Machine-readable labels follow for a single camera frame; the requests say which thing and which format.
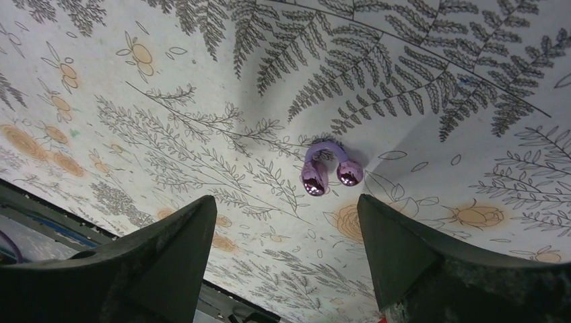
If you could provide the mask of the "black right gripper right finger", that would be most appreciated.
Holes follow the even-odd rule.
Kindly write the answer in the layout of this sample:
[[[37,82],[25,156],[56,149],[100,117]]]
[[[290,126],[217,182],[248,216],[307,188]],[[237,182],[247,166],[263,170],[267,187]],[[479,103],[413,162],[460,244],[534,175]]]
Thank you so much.
[[[569,322],[570,264],[452,238],[369,194],[358,217],[378,309],[389,322]]]

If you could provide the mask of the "purple clip earbud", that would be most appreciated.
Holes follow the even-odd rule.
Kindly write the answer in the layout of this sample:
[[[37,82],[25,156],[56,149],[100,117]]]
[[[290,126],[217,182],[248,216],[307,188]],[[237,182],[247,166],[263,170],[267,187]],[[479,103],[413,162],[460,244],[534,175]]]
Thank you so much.
[[[352,159],[340,145],[332,141],[322,141],[311,145],[304,156],[300,181],[305,192],[310,196],[323,196],[330,184],[332,168],[316,155],[320,152],[332,153],[337,162],[334,175],[344,186],[352,187],[360,184],[364,179],[364,169],[356,160]]]

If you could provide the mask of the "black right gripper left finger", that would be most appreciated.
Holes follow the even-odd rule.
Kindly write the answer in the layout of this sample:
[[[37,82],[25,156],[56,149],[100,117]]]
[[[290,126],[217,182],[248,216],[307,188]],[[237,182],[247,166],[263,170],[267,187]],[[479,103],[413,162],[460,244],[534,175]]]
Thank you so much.
[[[205,195],[66,260],[1,267],[2,322],[192,322],[217,218]]]

